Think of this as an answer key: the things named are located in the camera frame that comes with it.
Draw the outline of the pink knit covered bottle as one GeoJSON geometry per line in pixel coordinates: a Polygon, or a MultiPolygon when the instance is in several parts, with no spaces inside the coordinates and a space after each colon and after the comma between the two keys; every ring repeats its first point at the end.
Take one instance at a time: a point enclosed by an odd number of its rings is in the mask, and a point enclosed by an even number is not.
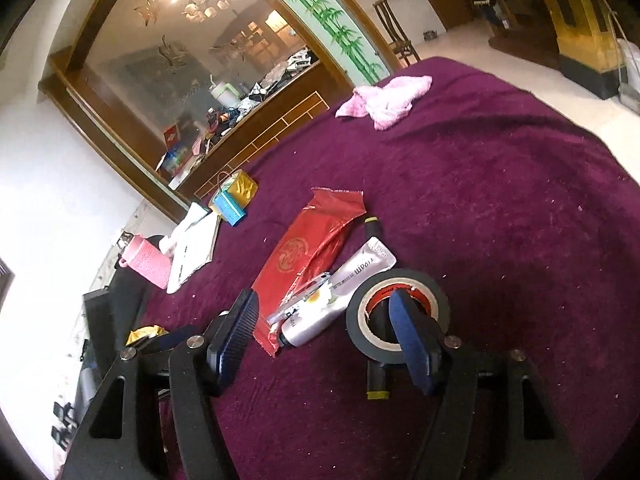
{"type": "Polygon", "coordinates": [[[118,264],[122,268],[134,270],[159,289],[167,287],[171,258],[164,255],[143,236],[130,232],[122,233],[117,246],[119,248],[118,264]]]}

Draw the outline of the pink towel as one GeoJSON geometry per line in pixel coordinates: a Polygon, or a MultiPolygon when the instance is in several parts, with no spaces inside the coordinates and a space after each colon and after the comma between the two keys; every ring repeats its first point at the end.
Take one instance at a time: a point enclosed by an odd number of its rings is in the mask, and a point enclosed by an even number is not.
{"type": "Polygon", "coordinates": [[[432,88],[431,76],[398,76],[384,87],[360,86],[335,112],[336,118],[369,117],[373,128],[385,131],[407,117],[413,102],[432,88]]]}

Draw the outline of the black marker yellow cap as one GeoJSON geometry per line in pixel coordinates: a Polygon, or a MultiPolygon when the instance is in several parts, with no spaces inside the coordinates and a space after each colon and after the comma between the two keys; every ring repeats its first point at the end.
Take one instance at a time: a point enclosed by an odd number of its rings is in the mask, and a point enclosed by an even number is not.
{"type": "MultiPolygon", "coordinates": [[[[382,228],[378,218],[369,217],[364,220],[367,237],[382,238],[382,228]]],[[[388,300],[376,302],[369,312],[369,327],[380,339],[390,336],[390,320],[388,319],[388,300]]],[[[367,399],[369,401],[386,401],[390,398],[390,380],[386,374],[386,364],[369,360],[367,362],[367,399]]]]}

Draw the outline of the wooden headboard shelf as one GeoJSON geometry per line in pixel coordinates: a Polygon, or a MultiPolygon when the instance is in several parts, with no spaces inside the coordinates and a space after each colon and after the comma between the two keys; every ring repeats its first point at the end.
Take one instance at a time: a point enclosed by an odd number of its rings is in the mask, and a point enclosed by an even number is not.
{"type": "Polygon", "coordinates": [[[355,0],[94,0],[40,90],[172,220],[398,59],[355,0]],[[210,79],[239,91],[237,108],[210,79]]]}

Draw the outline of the purple bed blanket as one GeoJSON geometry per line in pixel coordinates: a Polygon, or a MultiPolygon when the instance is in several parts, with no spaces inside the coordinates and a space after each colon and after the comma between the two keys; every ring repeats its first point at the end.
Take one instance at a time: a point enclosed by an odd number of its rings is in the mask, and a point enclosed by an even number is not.
{"type": "MultiPolygon", "coordinates": [[[[385,131],[326,112],[248,166],[258,192],[214,258],[143,321],[205,327],[250,286],[314,188],[359,191],[406,268],[434,278],[473,348],[532,360],[582,474],[639,417],[639,188],[606,145],[530,93],[448,60],[385,131]]],[[[405,373],[366,397],[343,321],[303,348],[245,353],[214,403],[244,479],[402,479],[427,419],[405,373]]]]}

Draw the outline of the gold gift bag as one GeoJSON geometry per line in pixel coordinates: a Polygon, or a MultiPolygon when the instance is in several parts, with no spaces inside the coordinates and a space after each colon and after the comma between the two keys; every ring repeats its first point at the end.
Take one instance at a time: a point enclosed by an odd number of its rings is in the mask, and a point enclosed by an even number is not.
{"type": "Polygon", "coordinates": [[[216,175],[214,194],[209,199],[207,206],[212,211],[218,212],[214,199],[219,192],[227,192],[241,209],[245,209],[253,200],[257,191],[257,182],[243,169],[235,170],[232,174],[227,171],[221,171],[216,175]]]}

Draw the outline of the white folded cloth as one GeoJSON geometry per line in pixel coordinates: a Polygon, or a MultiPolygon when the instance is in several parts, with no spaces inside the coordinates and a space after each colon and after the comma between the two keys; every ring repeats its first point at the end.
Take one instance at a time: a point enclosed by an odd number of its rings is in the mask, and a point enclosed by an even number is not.
{"type": "Polygon", "coordinates": [[[177,224],[175,229],[168,236],[164,236],[158,243],[160,252],[165,256],[170,256],[174,252],[180,238],[186,234],[186,231],[205,218],[209,213],[210,210],[208,208],[198,203],[192,203],[186,212],[186,216],[177,224]]]}

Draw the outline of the silver daisy cream tube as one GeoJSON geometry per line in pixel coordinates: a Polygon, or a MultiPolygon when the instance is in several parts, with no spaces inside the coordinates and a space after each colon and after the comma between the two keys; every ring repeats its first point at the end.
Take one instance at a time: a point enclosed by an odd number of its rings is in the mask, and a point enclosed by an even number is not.
{"type": "Polygon", "coordinates": [[[390,270],[396,262],[396,257],[382,240],[369,237],[334,273],[330,273],[329,281],[280,324],[280,346],[298,348],[316,338],[346,311],[359,285],[374,274],[390,270]]]}

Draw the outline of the red foil packet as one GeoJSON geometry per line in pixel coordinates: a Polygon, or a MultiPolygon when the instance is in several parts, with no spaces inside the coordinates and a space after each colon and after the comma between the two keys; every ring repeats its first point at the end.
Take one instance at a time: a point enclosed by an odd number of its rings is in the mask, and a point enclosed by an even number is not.
{"type": "Polygon", "coordinates": [[[299,211],[278,241],[252,285],[259,304],[254,339],[272,358],[279,351],[279,321],[268,318],[283,300],[323,272],[341,252],[356,219],[367,212],[361,191],[314,188],[311,200],[299,211]]]}

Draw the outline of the white kettle jug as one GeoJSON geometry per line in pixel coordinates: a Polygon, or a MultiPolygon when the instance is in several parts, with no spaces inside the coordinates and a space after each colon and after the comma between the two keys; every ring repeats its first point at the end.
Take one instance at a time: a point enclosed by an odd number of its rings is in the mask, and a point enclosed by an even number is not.
{"type": "Polygon", "coordinates": [[[241,103],[239,91],[232,84],[224,81],[216,81],[213,76],[209,76],[209,93],[225,108],[237,108],[241,103]]]}

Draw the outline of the blue tag card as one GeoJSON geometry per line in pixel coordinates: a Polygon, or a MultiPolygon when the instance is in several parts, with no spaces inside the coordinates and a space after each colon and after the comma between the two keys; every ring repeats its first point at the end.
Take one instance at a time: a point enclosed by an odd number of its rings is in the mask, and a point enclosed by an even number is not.
{"type": "Polygon", "coordinates": [[[236,226],[246,216],[245,210],[227,191],[218,191],[213,197],[213,206],[230,226],[236,226]]]}

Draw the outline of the black electrical tape roll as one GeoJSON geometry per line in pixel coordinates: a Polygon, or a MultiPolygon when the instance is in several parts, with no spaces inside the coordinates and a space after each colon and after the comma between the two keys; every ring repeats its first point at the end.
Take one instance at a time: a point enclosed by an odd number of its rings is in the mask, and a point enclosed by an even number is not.
{"type": "Polygon", "coordinates": [[[352,343],[368,359],[384,364],[404,364],[397,342],[378,335],[369,325],[370,314],[396,289],[403,289],[431,315],[440,329],[448,332],[449,299],[439,284],[425,273],[410,269],[392,269],[374,274],[357,287],[346,309],[346,327],[352,343]]]}

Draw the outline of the white notebook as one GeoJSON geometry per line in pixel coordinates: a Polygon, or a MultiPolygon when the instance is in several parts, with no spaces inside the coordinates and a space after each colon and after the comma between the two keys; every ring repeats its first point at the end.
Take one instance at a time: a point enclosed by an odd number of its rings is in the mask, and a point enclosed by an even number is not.
{"type": "Polygon", "coordinates": [[[179,238],[172,254],[166,292],[174,294],[197,270],[213,261],[221,224],[219,214],[208,214],[192,224],[179,238]]]}

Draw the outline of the yellow lined storage box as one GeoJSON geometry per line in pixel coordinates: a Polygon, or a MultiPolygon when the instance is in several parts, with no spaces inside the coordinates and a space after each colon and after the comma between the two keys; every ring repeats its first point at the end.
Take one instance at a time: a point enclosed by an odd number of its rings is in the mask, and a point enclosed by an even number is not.
{"type": "Polygon", "coordinates": [[[136,344],[139,341],[147,340],[150,338],[155,338],[159,336],[164,336],[167,334],[167,330],[165,330],[162,326],[159,325],[148,325],[137,328],[136,330],[132,330],[127,338],[126,345],[128,347],[136,344]]]}

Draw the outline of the blue silver pen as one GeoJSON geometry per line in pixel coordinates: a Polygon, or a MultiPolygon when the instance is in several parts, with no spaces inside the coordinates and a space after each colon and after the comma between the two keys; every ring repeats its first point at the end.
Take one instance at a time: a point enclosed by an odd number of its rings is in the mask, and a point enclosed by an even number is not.
{"type": "Polygon", "coordinates": [[[266,317],[268,325],[280,323],[281,321],[289,318],[295,311],[299,309],[299,306],[307,301],[317,290],[319,290],[324,283],[329,281],[331,274],[329,272],[323,272],[308,282],[300,286],[297,292],[287,294],[280,303],[280,306],[273,313],[266,317]]]}

